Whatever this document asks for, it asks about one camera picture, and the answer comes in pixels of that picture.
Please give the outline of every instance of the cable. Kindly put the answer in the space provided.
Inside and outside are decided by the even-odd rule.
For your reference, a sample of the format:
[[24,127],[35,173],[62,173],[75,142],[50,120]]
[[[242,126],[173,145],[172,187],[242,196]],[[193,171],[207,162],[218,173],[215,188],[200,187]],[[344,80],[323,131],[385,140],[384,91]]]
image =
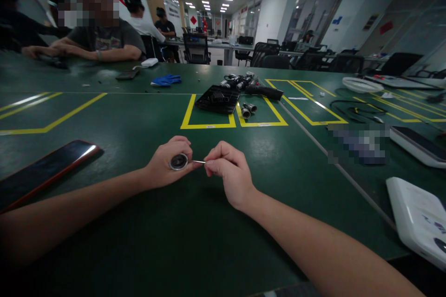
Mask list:
[[372,108],[374,108],[374,110],[366,110],[366,109],[361,109],[359,107],[350,106],[347,108],[347,111],[354,114],[355,116],[360,116],[360,117],[366,118],[366,119],[373,121],[375,123],[383,123],[383,121],[377,116],[383,116],[388,112],[385,109],[382,109],[378,106],[375,106],[375,105],[367,103],[367,102],[349,101],[349,100],[335,100],[330,103],[330,109],[335,108],[339,113],[343,114],[345,117],[349,118],[351,121],[353,121],[355,123],[367,123],[367,122],[364,122],[361,119],[358,119],[356,117],[348,115],[347,112],[343,111],[342,109],[340,109],[339,107],[337,107],[335,105],[337,103],[349,103],[349,104],[355,104],[355,105],[370,105]]

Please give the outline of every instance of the black tool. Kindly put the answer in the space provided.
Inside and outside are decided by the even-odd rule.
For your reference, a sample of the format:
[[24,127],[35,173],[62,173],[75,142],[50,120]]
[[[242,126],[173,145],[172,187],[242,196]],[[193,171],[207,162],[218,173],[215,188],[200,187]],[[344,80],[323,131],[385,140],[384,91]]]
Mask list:
[[202,164],[206,163],[204,161],[189,160],[187,158],[187,155],[185,155],[184,153],[180,153],[172,158],[172,160],[169,162],[169,167],[173,170],[182,170],[187,166],[189,161],[190,162],[199,162]]

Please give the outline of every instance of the black phone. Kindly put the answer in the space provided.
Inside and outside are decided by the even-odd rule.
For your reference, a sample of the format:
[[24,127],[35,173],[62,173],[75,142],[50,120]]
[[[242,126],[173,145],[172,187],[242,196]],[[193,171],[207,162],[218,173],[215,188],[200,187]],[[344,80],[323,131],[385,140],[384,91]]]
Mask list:
[[139,70],[126,70],[116,77],[116,80],[133,80]]
[[435,145],[430,140],[426,139],[419,133],[413,131],[412,129],[405,127],[397,127],[392,126],[392,129],[395,130],[400,135],[405,136],[407,139],[412,141],[412,143],[416,144],[418,147],[433,155],[438,161],[446,161],[446,151],[441,147]]
[[75,140],[0,181],[0,213],[13,210],[101,149]]

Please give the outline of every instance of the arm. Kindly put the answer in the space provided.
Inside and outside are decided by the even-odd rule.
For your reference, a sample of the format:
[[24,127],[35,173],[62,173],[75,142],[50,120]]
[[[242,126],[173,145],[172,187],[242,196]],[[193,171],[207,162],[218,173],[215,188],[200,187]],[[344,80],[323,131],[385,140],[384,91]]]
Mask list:
[[204,159],[228,201],[259,223],[324,296],[423,296],[386,261],[341,231],[260,193],[244,154],[220,142]]
[[8,263],[13,269],[26,266],[129,197],[171,184],[200,167],[191,163],[181,171],[169,168],[177,154],[192,159],[189,145],[186,137],[175,136],[143,169],[2,214],[0,242]]

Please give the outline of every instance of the glass door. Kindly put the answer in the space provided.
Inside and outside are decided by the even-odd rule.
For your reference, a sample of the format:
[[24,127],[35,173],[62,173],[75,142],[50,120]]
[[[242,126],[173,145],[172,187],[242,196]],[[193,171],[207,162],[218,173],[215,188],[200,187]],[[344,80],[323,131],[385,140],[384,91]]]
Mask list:
[[291,15],[285,41],[301,42],[306,32],[313,31],[311,45],[319,45],[341,0],[297,0]]

